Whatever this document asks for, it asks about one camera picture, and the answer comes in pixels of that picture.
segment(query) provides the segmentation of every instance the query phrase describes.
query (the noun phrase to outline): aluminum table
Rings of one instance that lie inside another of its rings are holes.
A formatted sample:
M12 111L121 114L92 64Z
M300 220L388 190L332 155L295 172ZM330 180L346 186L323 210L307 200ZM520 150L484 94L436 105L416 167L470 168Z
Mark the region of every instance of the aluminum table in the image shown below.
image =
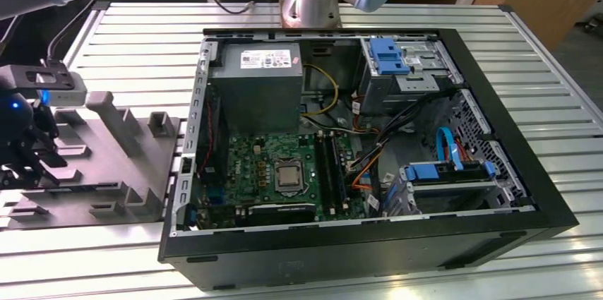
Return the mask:
M185 118L204 28L278 27L278 13L274 4L240 16L214 4L111 4L89 15L65 61L88 90L113 91L135 115ZM343 5L342 19L354 28L458 29L580 225L478 268L207 293L156 262L161 223L0 232L0 299L603 296L602 113L516 15L496 6L391 5L366 14ZM0 205L15 198L4 192Z

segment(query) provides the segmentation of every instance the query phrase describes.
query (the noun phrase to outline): floor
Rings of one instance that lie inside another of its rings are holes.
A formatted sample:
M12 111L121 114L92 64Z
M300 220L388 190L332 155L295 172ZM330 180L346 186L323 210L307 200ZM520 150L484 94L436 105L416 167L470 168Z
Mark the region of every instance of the floor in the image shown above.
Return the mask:
M554 56L603 109L603 32L587 34L583 27L574 27Z

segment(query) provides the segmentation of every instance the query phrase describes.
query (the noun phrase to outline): blue plastic latch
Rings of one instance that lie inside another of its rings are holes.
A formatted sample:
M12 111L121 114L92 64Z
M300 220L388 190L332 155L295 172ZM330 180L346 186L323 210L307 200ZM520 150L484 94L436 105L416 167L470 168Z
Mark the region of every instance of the blue plastic latch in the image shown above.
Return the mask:
M371 53L376 62L376 72L383 76L406 75L411 68L406 65L403 51L394 39L372 38Z
M416 173L415 173L415 170L412 169L412 167L404 168L404 172L406 172L406 178L408 179L408 181L415 181Z
M434 164L414 164L411 168L415 170L419 180L438 179L440 177Z
M486 173L488 173L488 176L492 179L496 176L496 166L490 161L486 161L483 163L483 168L486 168Z

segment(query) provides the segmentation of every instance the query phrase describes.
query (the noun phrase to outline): green circuit board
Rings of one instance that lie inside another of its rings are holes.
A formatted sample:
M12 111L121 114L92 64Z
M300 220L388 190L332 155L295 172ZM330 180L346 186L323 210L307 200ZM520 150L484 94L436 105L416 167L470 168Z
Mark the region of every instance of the green circuit board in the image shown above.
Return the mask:
M352 160L348 135L339 136L336 141L340 158ZM283 160L302 162L304 190L295 196L284 196L276 191L275 165ZM316 205L315 221L364 218L362 198L348 201L347 212L335 215L323 212L315 165L314 135L231 137L224 204L312 203Z

